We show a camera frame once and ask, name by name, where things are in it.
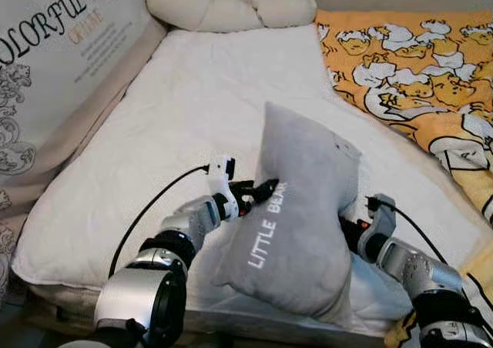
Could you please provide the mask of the grey little bear pillow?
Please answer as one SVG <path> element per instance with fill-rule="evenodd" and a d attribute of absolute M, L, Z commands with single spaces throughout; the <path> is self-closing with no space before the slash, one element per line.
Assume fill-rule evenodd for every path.
<path fill-rule="evenodd" d="M 324 124 L 267 104 L 256 176 L 275 186 L 233 224 L 213 284 L 282 312 L 344 323 L 352 255 L 340 216 L 358 196 L 360 161 Z"/>

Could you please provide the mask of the white quilted mattress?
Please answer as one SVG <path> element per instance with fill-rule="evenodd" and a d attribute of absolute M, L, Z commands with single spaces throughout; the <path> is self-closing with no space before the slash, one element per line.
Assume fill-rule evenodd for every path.
<path fill-rule="evenodd" d="M 313 25 L 246 32 L 170 32 L 121 102 L 29 211 L 12 271 L 68 313 L 91 319 L 113 254 L 134 256 L 179 205 L 207 193 L 198 166 L 235 158 L 238 180 L 260 157 L 264 109 L 286 106 L 361 151 L 359 200 L 394 198 L 414 221 L 395 236 L 428 242 L 473 270 L 491 227 L 439 162 L 332 91 Z"/>

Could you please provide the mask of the orange duck print blanket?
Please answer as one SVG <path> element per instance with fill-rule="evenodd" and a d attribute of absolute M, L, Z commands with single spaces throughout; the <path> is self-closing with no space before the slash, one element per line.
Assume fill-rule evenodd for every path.
<path fill-rule="evenodd" d="M 320 10 L 314 24 L 336 94 L 436 158 L 490 219 L 491 11 Z"/>

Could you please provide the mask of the cream braided bolster pillow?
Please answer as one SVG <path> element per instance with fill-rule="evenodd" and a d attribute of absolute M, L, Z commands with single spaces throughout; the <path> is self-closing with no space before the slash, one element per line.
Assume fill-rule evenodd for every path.
<path fill-rule="evenodd" d="M 241 32 L 309 25 L 316 0 L 146 0 L 151 15 L 188 32 Z"/>

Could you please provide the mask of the printed beige headboard cushion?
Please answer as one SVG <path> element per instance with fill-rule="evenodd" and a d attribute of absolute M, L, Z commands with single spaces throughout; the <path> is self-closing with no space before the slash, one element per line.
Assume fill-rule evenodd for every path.
<path fill-rule="evenodd" d="M 0 0 L 0 309 L 29 211 L 165 34 L 146 0 Z"/>

